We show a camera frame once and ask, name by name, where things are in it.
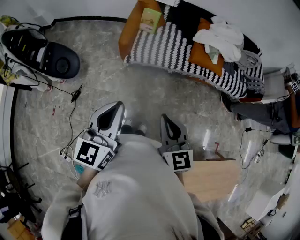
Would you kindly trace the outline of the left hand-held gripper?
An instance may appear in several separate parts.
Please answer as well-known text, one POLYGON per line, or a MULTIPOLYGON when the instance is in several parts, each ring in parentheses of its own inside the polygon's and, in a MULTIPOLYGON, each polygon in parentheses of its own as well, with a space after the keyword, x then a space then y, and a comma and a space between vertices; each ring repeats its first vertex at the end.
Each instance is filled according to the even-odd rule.
POLYGON ((73 160, 94 170, 103 170, 116 155, 119 143, 114 140, 124 118, 123 102, 108 103, 91 116, 89 128, 77 139, 73 160))

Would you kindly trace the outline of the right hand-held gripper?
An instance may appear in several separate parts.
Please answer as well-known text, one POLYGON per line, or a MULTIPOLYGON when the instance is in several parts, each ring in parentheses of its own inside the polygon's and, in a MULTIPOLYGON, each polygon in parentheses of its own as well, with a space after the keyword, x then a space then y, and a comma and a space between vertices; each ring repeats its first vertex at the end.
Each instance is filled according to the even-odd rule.
POLYGON ((186 127, 179 121, 162 114, 160 122, 160 135, 164 146, 158 149, 165 162, 175 173, 189 171, 193 168, 193 150, 187 141, 186 127))

